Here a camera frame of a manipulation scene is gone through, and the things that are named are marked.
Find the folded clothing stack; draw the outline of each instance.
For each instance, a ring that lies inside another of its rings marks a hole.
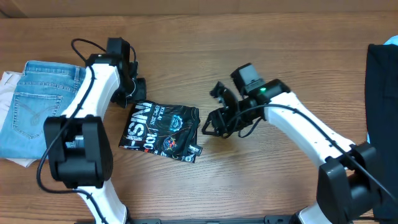
[[[46,149],[45,119],[60,116],[70,105],[85,73],[75,65],[27,62],[0,132],[0,157],[40,159]]]

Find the wooden table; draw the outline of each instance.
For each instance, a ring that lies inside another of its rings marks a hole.
[[[28,60],[83,65],[73,38],[102,46],[123,37],[137,51],[147,99],[196,106],[201,126],[220,107],[208,92],[252,62],[280,78],[315,115],[343,136],[366,135],[364,78],[368,44],[397,33],[398,12],[1,19],[0,70],[20,72]],[[98,52],[78,44],[85,56]],[[275,127],[225,140],[198,135],[195,164],[118,148],[129,110],[110,105],[104,119],[114,154],[112,181],[134,218],[232,218],[293,214],[315,201],[317,169]],[[77,195],[52,195],[35,180],[37,163],[0,161],[0,223],[72,223],[91,219]],[[55,183],[47,165],[45,185]]]

